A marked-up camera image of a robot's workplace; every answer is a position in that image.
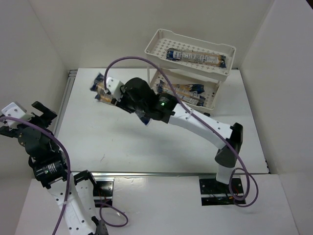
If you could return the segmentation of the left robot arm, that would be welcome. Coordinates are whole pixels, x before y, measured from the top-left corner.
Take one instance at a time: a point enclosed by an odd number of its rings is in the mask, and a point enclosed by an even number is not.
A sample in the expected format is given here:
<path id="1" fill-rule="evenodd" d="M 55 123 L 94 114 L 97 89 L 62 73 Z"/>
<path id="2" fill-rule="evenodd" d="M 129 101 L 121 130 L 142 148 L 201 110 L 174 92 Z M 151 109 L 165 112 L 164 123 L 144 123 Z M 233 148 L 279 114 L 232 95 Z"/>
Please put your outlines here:
<path id="1" fill-rule="evenodd" d="M 94 177 L 88 170 L 73 175 L 68 152 L 48 129 L 57 114 L 38 101 L 32 107 L 42 114 L 29 114 L 17 102 L 2 108 L 0 120 L 4 125 L 0 133 L 18 140 L 29 155 L 28 165 L 35 179 L 58 205 L 60 215 L 53 234 L 56 234 L 62 221 L 71 235 L 108 234 L 104 221 L 96 216 Z"/>

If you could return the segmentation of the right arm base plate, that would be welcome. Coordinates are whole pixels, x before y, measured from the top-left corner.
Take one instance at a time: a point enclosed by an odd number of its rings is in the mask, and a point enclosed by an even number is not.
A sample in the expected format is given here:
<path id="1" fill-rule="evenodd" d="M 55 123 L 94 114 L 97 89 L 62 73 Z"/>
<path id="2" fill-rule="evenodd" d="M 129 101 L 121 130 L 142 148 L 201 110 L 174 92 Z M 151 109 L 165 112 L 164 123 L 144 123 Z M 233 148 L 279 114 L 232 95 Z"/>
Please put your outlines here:
<path id="1" fill-rule="evenodd" d="M 234 202 L 240 205 L 246 204 L 245 200 L 234 200 L 229 186 L 216 181 L 215 178 L 199 179 L 199 185 L 202 206 L 234 205 Z"/>

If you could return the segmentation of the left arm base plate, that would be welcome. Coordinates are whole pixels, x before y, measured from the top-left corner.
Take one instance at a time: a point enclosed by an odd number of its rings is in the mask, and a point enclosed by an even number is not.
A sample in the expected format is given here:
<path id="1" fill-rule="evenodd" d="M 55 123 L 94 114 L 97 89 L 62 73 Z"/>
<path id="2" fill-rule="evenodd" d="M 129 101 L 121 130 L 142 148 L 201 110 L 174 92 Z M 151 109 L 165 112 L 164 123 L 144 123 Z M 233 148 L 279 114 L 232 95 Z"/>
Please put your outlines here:
<path id="1" fill-rule="evenodd" d="M 113 179 L 105 179 L 96 182 L 96 186 L 93 189 L 93 198 L 96 207 L 99 208 L 100 203 L 112 205 L 113 185 Z"/>

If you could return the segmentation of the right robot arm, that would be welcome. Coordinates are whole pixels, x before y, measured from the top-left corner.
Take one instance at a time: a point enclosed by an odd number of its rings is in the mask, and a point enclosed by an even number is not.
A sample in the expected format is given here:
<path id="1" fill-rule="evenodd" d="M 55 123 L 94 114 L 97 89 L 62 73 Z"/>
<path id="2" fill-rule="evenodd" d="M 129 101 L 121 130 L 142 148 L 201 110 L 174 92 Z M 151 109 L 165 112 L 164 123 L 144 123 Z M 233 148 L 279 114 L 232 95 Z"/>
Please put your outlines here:
<path id="1" fill-rule="evenodd" d="M 135 77 L 126 84 L 114 78 L 107 78 L 107 88 L 113 95 L 114 106 L 135 113 L 148 125 L 151 120 L 162 121 L 186 129 L 212 143 L 218 152 L 216 180 L 229 184 L 243 143 L 243 126 L 218 122 L 190 107 L 179 103 L 168 93 L 156 94 L 146 81 Z"/>

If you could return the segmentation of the spaghetti bag yellow front top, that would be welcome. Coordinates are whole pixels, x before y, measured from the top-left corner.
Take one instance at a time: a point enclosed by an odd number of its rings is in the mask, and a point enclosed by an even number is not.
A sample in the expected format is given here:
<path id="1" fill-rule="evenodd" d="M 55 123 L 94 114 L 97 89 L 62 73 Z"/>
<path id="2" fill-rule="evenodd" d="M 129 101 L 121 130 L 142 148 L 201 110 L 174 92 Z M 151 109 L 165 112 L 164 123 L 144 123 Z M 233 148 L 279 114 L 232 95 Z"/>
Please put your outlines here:
<path id="1" fill-rule="evenodd" d="M 104 76 L 101 73 L 98 73 L 97 77 L 93 81 L 93 85 L 90 87 L 90 91 L 96 92 L 95 99 L 99 102 L 113 105 L 119 104 L 115 101 L 112 94 L 110 92 L 106 92 L 104 89 Z M 146 117 L 142 111 L 134 111 L 134 113 L 138 116 L 140 121 L 145 125 L 149 125 L 151 119 Z"/>

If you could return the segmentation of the spaghetti bag yellow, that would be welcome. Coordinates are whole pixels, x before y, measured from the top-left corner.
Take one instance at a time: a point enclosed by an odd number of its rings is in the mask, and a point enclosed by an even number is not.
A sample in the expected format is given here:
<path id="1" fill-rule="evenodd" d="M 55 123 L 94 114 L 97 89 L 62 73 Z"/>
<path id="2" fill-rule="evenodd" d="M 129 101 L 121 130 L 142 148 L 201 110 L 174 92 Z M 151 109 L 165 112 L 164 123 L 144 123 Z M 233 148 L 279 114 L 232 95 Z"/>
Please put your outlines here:
<path id="1" fill-rule="evenodd" d="M 202 84 L 172 84 L 173 88 L 175 89 L 181 89 L 184 91 L 192 92 L 195 94 L 202 94 L 205 92 L 204 85 Z M 157 91 L 161 92 L 161 89 L 167 87 L 170 88 L 168 83 L 160 80 L 159 83 L 156 85 Z"/>
<path id="2" fill-rule="evenodd" d="M 97 77 L 93 81 L 93 85 L 90 87 L 90 91 L 96 92 L 95 99 L 99 102 L 113 105 L 119 104 L 115 101 L 112 94 L 110 92 L 106 92 L 104 89 L 104 76 L 101 73 L 98 73 Z M 134 111 L 134 113 L 138 116 L 140 121 L 145 125 L 149 125 L 151 119 L 146 117 L 142 111 Z"/>

